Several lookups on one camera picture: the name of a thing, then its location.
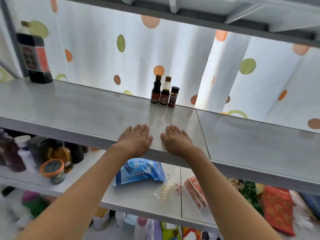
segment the black lid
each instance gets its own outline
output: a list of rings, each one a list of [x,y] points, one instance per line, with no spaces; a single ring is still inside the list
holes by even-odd
[[[178,88],[178,87],[171,87],[171,92],[172,93],[179,93],[179,90],[180,90],[180,88]]]

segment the bottle label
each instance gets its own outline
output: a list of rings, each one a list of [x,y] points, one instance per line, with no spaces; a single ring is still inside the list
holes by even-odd
[[[160,93],[153,92],[151,94],[151,102],[158,103],[160,100]]]
[[[175,104],[177,100],[177,96],[176,95],[171,95],[170,99],[169,99],[169,104]]]
[[[168,101],[169,101],[169,95],[161,94],[160,103],[161,104],[168,104]]]
[[[44,47],[20,44],[20,49],[28,70],[35,72],[50,71]]]

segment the right hand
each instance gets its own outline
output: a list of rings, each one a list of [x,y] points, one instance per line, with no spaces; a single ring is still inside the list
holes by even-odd
[[[161,134],[161,140],[168,152],[181,157],[185,157],[187,151],[196,147],[193,145],[186,131],[180,131],[180,129],[174,125],[167,126],[165,133]]]

